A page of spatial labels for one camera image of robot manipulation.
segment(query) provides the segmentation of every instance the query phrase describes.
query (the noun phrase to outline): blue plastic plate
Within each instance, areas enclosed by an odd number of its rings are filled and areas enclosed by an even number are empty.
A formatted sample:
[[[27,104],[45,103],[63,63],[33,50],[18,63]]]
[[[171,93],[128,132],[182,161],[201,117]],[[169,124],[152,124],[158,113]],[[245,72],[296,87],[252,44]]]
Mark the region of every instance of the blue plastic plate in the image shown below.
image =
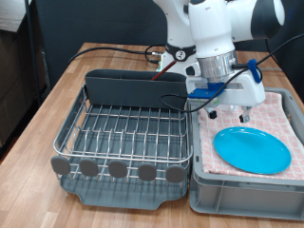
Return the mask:
[[[275,174],[292,162],[286,145],[276,137],[250,127],[221,130],[214,139],[218,154],[241,170],[256,174]]]

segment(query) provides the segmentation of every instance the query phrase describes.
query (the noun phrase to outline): pink towel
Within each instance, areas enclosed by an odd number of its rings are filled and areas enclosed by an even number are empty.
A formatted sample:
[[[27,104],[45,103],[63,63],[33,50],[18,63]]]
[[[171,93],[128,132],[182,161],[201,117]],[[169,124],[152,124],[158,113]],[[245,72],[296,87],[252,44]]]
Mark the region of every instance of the pink towel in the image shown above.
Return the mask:
[[[199,141],[204,173],[235,175],[242,177],[270,178],[284,180],[304,180],[304,147],[295,135],[282,108],[282,97],[277,93],[266,93],[266,100],[250,113],[251,121],[240,123],[242,110],[225,112],[217,109],[218,117],[210,120],[204,109],[199,111]],[[285,143],[292,154],[292,164],[275,175],[256,175],[243,172],[224,161],[215,151],[213,139],[216,134],[228,127],[248,126],[265,131]]]

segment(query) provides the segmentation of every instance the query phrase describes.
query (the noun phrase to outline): plastic storage bin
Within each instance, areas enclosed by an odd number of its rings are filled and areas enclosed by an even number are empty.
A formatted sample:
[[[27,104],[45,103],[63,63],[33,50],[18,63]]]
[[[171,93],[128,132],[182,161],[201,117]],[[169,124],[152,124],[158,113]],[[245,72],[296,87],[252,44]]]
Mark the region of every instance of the plastic storage bin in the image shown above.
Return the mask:
[[[285,114],[291,117],[296,136],[304,143],[304,117],[292,94],[282,88],[265,88],[282,95]],[[193,171],[190,206],[199,213],[304,219],[304,181],[248,178],[201,171],[198,114],[192,113]]]

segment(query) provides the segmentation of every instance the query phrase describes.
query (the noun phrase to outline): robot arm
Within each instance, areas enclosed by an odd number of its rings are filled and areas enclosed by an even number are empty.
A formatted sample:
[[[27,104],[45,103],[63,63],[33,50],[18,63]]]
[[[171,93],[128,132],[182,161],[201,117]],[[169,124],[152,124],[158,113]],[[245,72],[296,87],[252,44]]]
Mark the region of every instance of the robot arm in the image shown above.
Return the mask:
[[[190,1],[190,28],[197,47],[197,61],[185,69],[189,76],[186,82],[190,99],[211,99],[238,73],[232,69],[232,65],[237,63],[234,42],[276,35],[284,23],[284,10],[279,3],[280,0]],[[262,82],[256,82],[252,72],[247,70],[206,107],[240,105],[244,110],[240,119],[248,122],[251,107],[264,100]]]
[[[169,71],[188,76],[189,99],[208,101],[213,98],[238,73],[232,69],[232,65],[238,63],[234,42],[272,38],[283,26],[285,18],[280,0],[154,1],[167,18],[168,39],[162,65],[178,61]],[[187,4],[188,14],[183,10]],[[240,105],[244,110],[241,120],[247,122],[251,107],[264,100],[263,84],[256,82],[252,72],[247,70],[206,108]]]

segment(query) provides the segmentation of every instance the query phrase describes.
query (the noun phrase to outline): metal wire rack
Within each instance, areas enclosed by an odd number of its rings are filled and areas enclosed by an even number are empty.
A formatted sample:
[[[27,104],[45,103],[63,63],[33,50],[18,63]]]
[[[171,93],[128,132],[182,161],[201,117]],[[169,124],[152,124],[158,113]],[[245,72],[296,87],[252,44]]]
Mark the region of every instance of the metal wire rack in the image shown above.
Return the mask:
[[[54,142],[58,155],[69,162],[71,180],[83,176],[85,181],[114,181],[108,170],[110,161],[125,163],[125,183],[132,179],[141,183],[139,166],[143,163],[155,166],[154,184],[164,181],[168,185],[166,171],[172,165],[188,168],[192,153],[187,114],[170,109],[90,105],[84,91],[83,96],[80,108],[71,110],[75,118],[66,119],[70,127],[67,129],[65,123],[61,130],[67,134],[59,134]],[[96,177],[82,173],[80,161],[87,158],[98,166]]]

